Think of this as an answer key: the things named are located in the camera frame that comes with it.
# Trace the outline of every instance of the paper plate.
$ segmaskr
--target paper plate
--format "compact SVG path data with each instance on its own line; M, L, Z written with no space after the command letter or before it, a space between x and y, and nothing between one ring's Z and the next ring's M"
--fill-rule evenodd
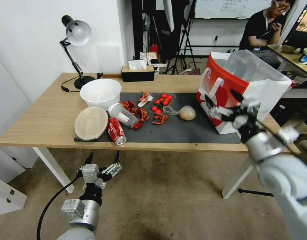
M99 106L92 106L82 110L75 120L75 133L85 141L99 138L106 130L108 115Z

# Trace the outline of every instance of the shopping bag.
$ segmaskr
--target shopping bag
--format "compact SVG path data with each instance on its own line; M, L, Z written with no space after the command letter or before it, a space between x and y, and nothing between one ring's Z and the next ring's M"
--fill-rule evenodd
M241 61L237 60L239 56L243 56ZM231 72L243 76L249 82L218 66L215 60L219 59L226 61L224 68L233 69ZM288 77L247 50L238 51L235 55L212 52L202 75L196 99L219 134L233 133L237 130L232 127L231 123L210 117L205 96L208 96L216 106L226 108L238 105L237 100L230 92L231 89L240 93L244 98L258 99L261 101L261 105L257 118L263 121L291 83L292 81Z

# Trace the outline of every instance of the man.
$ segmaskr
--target man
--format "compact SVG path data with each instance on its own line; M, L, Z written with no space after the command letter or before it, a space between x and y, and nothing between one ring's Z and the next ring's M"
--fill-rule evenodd
M247 22L239 50L250 50L272 67L278 68L280 62L268 50L267 45L279 42L281 30L286 22L283 14L290 9L293 2L294 0L272 0L268 9L253 14Z

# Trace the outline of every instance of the lamp base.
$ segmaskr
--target lamp base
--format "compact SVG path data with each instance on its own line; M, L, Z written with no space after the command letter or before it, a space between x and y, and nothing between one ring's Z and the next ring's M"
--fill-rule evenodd
M91 76L85 76L84 79L78 78L75 80L75 87L76 89L81 89L83 85L93 80L95 80L95 78Z

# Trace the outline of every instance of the table leg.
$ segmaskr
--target table leg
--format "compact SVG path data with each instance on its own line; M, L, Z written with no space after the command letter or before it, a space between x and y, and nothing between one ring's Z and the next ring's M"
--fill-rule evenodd
M278 70L279 72L282 72L283 69L284 69L284 67L285 67L286 65L287 65L287 61L286 61L286 60L282 60L280 66L278 67L277 70Z
M59 166L58 162L55 160L55 158L52 156L52 154L47 148L33 147L33 149L41 158L41 160L43 160L43 162L46 164L49 170L58 179L61 185L66 186L68 183L70 183L69 178L64 173L62 168ZM66 190L67 192L72 193L74 190L74 185L73 184L70 185L69 187L66 188Z
M222 191L222 197L228 199L230 195L237 189L237 187L243 182L248 174L253 169L251 159L247 157L244 163L240 166L238 172L231 178L229 184Z

